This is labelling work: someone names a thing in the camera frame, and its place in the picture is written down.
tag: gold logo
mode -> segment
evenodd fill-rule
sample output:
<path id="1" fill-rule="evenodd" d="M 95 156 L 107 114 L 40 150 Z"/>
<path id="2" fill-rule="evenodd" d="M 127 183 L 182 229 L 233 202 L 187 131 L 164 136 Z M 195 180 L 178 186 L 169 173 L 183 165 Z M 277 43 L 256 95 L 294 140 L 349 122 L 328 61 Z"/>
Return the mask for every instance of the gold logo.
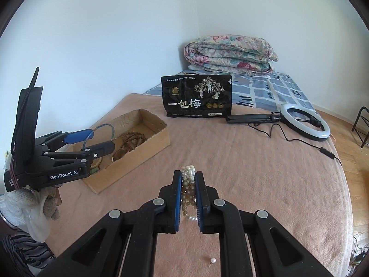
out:
<path id="1" fill-rule="evenodd" d="M 178 87 L 173 87 L 172 88 L 172 95 L 179 95 L 179 88 Z"/>

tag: wooden floor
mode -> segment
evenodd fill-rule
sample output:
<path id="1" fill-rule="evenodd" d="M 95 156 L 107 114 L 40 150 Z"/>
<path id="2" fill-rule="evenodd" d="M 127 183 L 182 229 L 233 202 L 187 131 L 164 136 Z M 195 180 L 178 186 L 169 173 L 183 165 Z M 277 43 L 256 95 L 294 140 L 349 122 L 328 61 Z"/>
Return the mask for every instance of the wooden floor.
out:
<path id="1" fill-rule="evenodd" d="M 335 147 L 345 171 L 354 216 L 354 236 L 359 247 L 369 243 L 369 146 L 360 148 L 361 141 L 352 125 L 319 111 L 335 137 Z"/>

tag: blue gripper pad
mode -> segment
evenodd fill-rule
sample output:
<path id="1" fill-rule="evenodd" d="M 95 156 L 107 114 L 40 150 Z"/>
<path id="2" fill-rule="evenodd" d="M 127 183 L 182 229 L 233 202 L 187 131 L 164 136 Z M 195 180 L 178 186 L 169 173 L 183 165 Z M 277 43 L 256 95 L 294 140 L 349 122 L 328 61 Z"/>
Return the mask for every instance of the blue gripper pad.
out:
<path id="1" fill-rule="evenodd" d="M 71 145 L 71 144 L 75 144 L 76 142 L 84 141 L 89 136 L 89 134 L 91 134 L 89 136 L 89 139 L 91 139 L 94 136 L 94 134 L 91 132 L 92 132 L 91 129 L 85 129 L 85 130 L 69 133 L 65 137 L 64 143 Z"/>
<path id="2" fill-rule="evenodd" d="M 202 226 L 203 226 L 202 202 L 201 202 L 201 195 L 200 195 L 200 187 L 197 186 L 196 179 L 197 179 L 197 173 L 195 174 L 197 223 L 199 225 L 200 232 L 202 232 Z"/>
<path id="3" fill-rule="evenodd" d="M 175 208 L 175 225 L 174 228 L 176 231 L 179 230 L 179 219 L 180 219 L 180 212 L 181 212 L 181 185 L 182 185 L 182 174 L 180 172 L 177 184 L 175 184 L 177 190 L 177 197 L 176 197 L 176 208 Z"/>

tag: floral quilt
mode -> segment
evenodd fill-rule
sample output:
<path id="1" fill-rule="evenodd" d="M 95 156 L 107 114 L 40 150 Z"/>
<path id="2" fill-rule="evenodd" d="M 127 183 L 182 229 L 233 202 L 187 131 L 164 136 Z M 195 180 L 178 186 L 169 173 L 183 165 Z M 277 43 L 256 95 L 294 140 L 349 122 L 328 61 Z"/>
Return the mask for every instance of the floral quilt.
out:
<path id="1" fill-rule="evenodd" d="M 264 76 L 273 72 L 277 54 L 263 38 L 241 35 L 204 36 L 184 48 L 193 70 Z"/>

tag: silver bolt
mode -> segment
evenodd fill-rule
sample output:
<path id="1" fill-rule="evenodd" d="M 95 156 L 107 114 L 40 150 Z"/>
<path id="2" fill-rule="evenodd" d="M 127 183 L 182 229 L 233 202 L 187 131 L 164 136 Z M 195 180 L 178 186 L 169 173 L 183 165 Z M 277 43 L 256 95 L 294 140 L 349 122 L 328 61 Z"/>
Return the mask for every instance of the silver bolt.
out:
<path id="1" fill-rule="evenodd" d="M 156 199 L 154 199 L 154 201 L 153 201 L 153 203 L 154 203 L 154 205 L 157 205 L 157 206 L 160 206 L 160 205 L 163 205 L 164 204 L 164 199 L 162 199 L 162 198 L 156 198 Z"/>
<path id="2" fill-rule="evenodd" d="M 215 199 L 214 205 L 215 206 L 223 206 L 226 202 L 223 199 Z"/>
<path id="3" fill-rule="evenodd" d="M 268 217 L 268 212 L 261 210 L 261 211 L 258 211 L 258 212 L 256 213 L 256 215 L 257 215 L 259 218 L 266 219 L 266 218 Z"/>
<path id="4" fill-rule="evenodd" d="M 117 209 L 113 209 L 112 211 L 109 212 L 109 217 L 111 217 L 112 219 L 120 217 L 120 211 Z"/>

